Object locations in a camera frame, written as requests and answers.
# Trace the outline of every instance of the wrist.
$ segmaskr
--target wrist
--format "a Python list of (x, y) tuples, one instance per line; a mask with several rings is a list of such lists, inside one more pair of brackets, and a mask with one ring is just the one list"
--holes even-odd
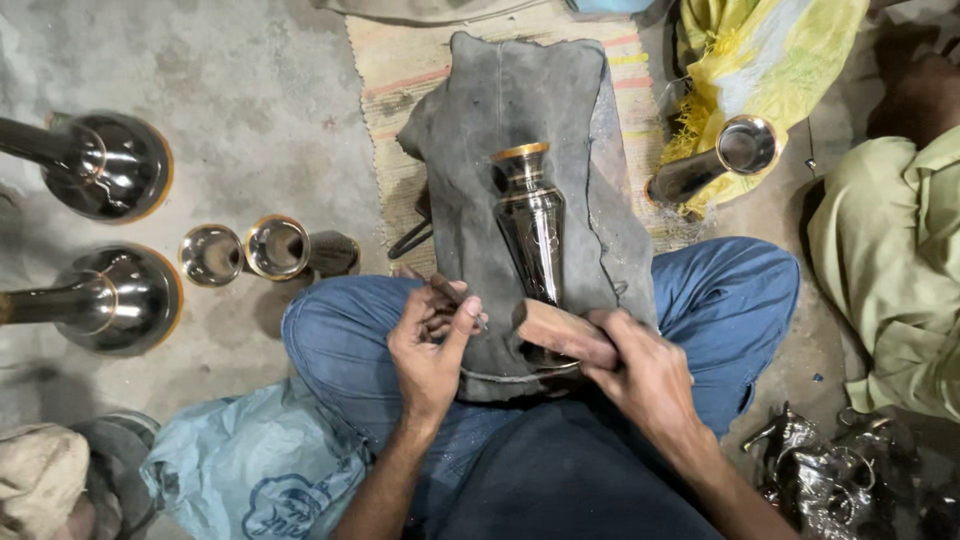
[(400, 420), (397, 422), (397, 429), (419, 437), (428, 437), (432, 440), (440, 429), (444, 417), (445, 414), (439, 414), (435, 411), (404, 407)]
[(709, 478), (726, 462), (716, 435), (703, 424), (675, 431), (666, 441), (658, 442), (655, 446), (663, 457), (691, 485)]

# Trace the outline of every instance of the blue jeans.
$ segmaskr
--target blue jeans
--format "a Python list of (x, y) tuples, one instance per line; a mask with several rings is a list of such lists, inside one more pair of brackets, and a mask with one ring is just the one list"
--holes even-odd
[[(797, 261), (773, 244), (730, 237), (656, 256), (652, 272), (660, 331), (686, 351), (697, 414), (720, 437), (750, 405), (756, 377), (787, 331)], [(387, 332), (418, 286), (383, 276), (322, 280), (283, 317), (283, 344), (297, 371), (374, 455), (401, 411)], [(454, 402), (423, 462), (411, 516), (443, 511), (487, 438), (522, 412)]]

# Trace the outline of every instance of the yellow cloth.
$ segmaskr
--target yellow cloth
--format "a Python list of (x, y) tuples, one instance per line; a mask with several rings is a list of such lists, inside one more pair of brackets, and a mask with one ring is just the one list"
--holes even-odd
[[(680, 103), (684, 129), (660, 162), (713, 148), (724, 123), (755, 114), (781, 145), (840, 73), (868, 0), (683, 0), (689, 46), (706, 47), (687, 67), (693, 90)], [(766, 173), (728, 173), (679, 208), (701, 218), (707, 201), (723, 203), (756, 187)]]
[(853, 408), (960, 422), (960, 127), (920, 152), (867, 141), (826, 189), (807, 227), (814, 271), (874, 359), (847, 384)]

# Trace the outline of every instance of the knee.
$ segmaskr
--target knee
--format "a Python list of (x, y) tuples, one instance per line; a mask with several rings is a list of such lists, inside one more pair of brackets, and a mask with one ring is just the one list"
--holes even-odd
[(745, 236), (716, 238), (718, 266), (759, 292), (761, 302), (782, 301), (792, 311), (800, 290), (800, 264), (765, 240)]
[(416, 280), (387, 276), (347, 276), (320, 280), (303, 289), (283, 313), (280, 336), (285, 343), (299, 333), (314, 332), (337, 321), (365, 319), (379, 306), (402, 307)]
[(849, 191), (856, 197), (874, 199), (892, 185), (902, 184), (900, 173), (917, 155), (910, 140), (886, 136), (864, 141), (852, 148), (824, 177), (827, 192)]

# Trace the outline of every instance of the printed logo on bag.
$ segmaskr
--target printed logo on bag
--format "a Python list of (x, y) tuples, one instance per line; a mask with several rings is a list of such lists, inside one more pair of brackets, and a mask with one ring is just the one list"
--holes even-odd
[(326, 480), (310, 483), (300, 475), (263, 479), (250, 493), (244, 536), (248, 540), (304, 538), (331, 501)]

